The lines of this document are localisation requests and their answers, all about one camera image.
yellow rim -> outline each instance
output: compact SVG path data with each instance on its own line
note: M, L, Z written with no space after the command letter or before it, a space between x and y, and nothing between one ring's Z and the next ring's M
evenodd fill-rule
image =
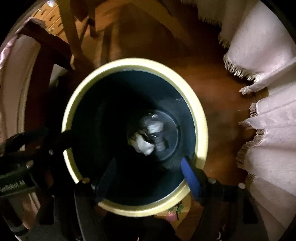
M168 68L167 66L152 60L142 58L120 59L105 64L90 73L76 88L68 102L64 113L62 131L71 129L76 108L84 94L91 88L94 83L106 77L107 75L126 69L138 69L156 74L165 79L172 86L174 86L182 95L190 109L195 125L195 156L197 158L196 167L202 169L205 164L208 147L207 122L202 106L194 91L180 75L178 75L175 71ZM75 164L72 149L69 148L65 150L63 154L72 179L75 183L78 183L83 177ZM176 205L189 193L189 191L190 189L187 183L185 182L185 180L183 180L183 182L167 197L159 200L158 202L154 202L148 205L126 206L111 202L107 199L104 199L98 205L107 211L123 216L150 216L156 213L163 212Z

metal bolt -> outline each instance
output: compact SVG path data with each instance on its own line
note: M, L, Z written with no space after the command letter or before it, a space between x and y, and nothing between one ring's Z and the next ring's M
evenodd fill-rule
M211 184L215 184L215 183L216 183L216 179L211 178L211 177L209 177L209 178L207 179L207 181L208 181L209 183L211 183Z
M82 183L83 184L87 184L87 183L89 183L91 180L88 178L88 177L85 177L85 178L83 178L82 179Z
M27 161L26 168L27 169L30 169L33 165L34 165L34 161L33 160Z
M245 188L246 188L246 184L244 184L244 183L239 183L239 188L240 188L240 189L245 189Z

bucket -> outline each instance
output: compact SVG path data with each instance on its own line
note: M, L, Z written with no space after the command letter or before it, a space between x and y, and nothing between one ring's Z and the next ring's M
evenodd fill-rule
M160 132L147 122L160 123ZM116 173L98 205L124 216L150 216L176 205L190 191L181 158L202 169L207 155L206 118L194 91L148 59L113 61L88 75L66 107L62 131L69 129L77 142L63 155L74 182L101 177L115 158ZM140 135L153 145L151 153L131 144Z

wooden floor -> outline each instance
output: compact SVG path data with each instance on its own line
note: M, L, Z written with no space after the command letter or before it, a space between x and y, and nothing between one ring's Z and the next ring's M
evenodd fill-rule
M193 50L188 50L151 16L128 4L111 12L96 13L96 28L103 30L97 32L96 39L86 30L83 52L95 67L120 58L141 57L158 61L180 74L195 91L206 114L209 149L204 170L207 176L223 184L243 182L247 173L236 166L235 157L254 132L246 131L238 122L248 118L249 106L255 99L242 96L239 90L246 81L225 70L226 50L218 44L219 28L198 20L195 7L174 0L165 2L194 39ZM66 40L63 32L59 36ZM68 91L66 98L86 74L75 71L74 80L64 83ZM193 202L176 231L182 240L191 237L201 211L199 204Z

white curtain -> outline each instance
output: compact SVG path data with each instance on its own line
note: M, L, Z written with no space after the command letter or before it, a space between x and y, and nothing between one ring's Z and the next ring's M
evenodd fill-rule
M278 240L296 214L296 45L277 16L258 0L182 0L198 18L218 25L227 47L225 68L247 78L246 94L268 87L270 96L253 103L240 124L257 129L238 153L237 164L265 222Z

